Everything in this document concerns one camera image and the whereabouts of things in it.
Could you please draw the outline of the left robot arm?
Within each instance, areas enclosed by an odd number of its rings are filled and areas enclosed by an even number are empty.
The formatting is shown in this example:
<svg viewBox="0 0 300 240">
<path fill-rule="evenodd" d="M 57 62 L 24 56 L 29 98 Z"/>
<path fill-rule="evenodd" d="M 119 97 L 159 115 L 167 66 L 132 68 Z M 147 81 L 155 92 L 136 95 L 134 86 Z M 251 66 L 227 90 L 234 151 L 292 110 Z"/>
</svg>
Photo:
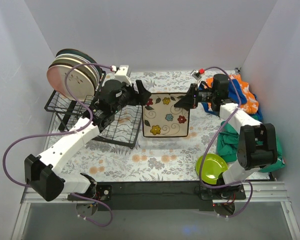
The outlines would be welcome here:
<svg viewBox="0 0 300 240">
<path fill-rule="evenodd" d="M 25 182 L 43 199 L 50 202 L 61 193 L 77 193 L 85 200 L 96 196 L 96 181 L 85 173 L 67 177 L 61 174 L 66 163 L 90 140 L 96 138 L 126 106 L 144 106 L 152 94 L 141 80 L 127 85 L 116 79 L 107 80 L 78 119 L 53 146 L 38 156 L 24 160 Z"/>
</svg>

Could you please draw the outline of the small teal plate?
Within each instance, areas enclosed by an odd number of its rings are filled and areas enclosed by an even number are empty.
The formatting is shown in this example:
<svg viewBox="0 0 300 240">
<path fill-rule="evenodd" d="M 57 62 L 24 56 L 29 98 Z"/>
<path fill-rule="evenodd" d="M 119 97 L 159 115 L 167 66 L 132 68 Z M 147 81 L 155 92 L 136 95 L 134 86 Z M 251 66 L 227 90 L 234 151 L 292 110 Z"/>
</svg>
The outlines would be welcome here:
<svg viewBox="0 0 300 240">
<path fill-rule="evenodd" d="M 73 65 L 68 63 L 68 62 L 54 62 L 48 67 L 48 69 L 50 69 L 51 67 L 54 67 L 54 66 L 61 66 L 61 65 L 67 66 L 67 67 L 70 67 L 70 68 L 73 67 Z M 76 70 L 81 71 L 82 73 L 84 73 L 91 80 L 94 88 L 95 89 L 97 88 L 97 79 L 96 79 L 95 74 L 91 70 L 89 70 L 85 66 L 79 66 L 78 68 L 76 68 Z"/>
</svg>

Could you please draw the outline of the large dark teal plate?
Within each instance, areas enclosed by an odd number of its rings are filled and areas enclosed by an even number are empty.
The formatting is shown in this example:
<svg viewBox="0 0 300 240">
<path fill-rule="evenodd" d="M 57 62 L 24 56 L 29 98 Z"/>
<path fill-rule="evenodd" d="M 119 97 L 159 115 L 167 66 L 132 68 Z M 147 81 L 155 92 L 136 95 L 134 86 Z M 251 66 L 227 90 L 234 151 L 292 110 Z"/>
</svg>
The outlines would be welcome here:
<svg viewBox="0 0 300 240">
<path fill-rule="evenodd" d="M 77 65 L 83 63 L 96 63 L 96 61 L 88 54 L 73 48 L 64 48 L 59 50 L 55 56 L 55 60 L 58 59 L 71 60 L 74 61 Z M 89 69 L 95 75 L 102 75 L 102 70 L 99 66 L 85 65 L 84 67 L 86 69 Z"/>
</svg>

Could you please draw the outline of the square floral plate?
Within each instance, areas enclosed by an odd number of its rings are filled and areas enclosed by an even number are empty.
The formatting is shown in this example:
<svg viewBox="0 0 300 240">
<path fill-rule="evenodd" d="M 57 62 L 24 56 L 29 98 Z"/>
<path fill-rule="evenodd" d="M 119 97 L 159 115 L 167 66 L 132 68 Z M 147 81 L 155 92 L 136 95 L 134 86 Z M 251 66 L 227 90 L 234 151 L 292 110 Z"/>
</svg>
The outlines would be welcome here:
<svg viewBox="0 0 300 240">
<path fill-rule="evenodd" d="M 142 132 L 145 138 L 181 138 L 189 134 L 190 112 L 175 104 L 186 94 L 152 93 L 142 107 Z"/>
</svg>

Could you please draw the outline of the black wire dish rack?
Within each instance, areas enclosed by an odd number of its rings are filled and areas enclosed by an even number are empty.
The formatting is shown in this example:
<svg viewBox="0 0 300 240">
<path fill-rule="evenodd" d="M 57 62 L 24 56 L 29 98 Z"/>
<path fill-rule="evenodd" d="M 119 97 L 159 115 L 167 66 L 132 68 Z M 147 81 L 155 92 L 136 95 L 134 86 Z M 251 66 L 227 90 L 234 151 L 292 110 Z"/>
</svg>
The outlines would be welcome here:
<svg viewBox="0 0 300 240">
<path fill-rule="evenodd" d="M 99 134 L 94 140 L 133 149 L 141 126 L 142 106 L 120 106 L 122 86 L 126 84 L 114 83 L 112 79 L 106 80 L 106 77 L 106 72 L 102 71 L 95 95 L 88 95 L 83 101 L 93 113 L 92 122 L 98 125 Z M 44 109 L 54 113 L 60 120 L 60 132 L 69 131 L 80 117 L 90 117 L 89 112 L 77 101 L 69 100 L 55 90 Z"/>
</svg>

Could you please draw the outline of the pink cream plate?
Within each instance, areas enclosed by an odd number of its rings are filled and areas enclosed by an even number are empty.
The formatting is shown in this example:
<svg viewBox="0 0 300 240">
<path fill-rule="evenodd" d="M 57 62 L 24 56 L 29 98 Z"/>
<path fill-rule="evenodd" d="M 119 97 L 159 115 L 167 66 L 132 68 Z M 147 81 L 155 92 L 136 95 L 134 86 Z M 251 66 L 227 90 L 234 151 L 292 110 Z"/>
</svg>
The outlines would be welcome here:
<svg viewBox="0 0 300 240">
<path fill-rule="evenodd" d="M 65 85 L 66 74 L 71 69 L 71 66 L 67 65 L 54 65 L 51 66 L 46 73 L 47 80 L 52 88 L 63 95 L 69 100 L 75 101 Z M 81 102 L 86 99 L 87 96 L 93 96 L 95 94 L 95 84 L 93 79 L 82 72 L 80 69 L 74 69 L 67 77 L 67 86 L 72 94 Z"/>
</svg>

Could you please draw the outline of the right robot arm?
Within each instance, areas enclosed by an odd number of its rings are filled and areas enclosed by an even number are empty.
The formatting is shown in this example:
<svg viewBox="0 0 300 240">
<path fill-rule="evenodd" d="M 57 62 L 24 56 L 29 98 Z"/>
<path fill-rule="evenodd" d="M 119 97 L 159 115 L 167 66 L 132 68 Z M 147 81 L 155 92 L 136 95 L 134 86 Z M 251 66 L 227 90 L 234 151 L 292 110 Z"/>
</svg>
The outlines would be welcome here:
<svg viewBox="0 0 300 240">
<path fill-rule="evenodd" d="M 189 111 L 199 103 L 209 103 L 212 111 L 239 134 L 237 160 L 219 175 L 215 185 L 199 180 L 205 188 L 215 189 L 222 199 L 233 195 L 235 187 L 244 183 L 251 174 L 274 164 L 278 159 L 274 125 L 262 123 L 244 112 L 241 102 L 234 102 L 229 97 L 229 86 L 233 85 L 234 79 L 228 74 L 216 74 L 211 87 L 201 88 L 192 83 L 185 96 L 174 105 Z"/>
</svg>

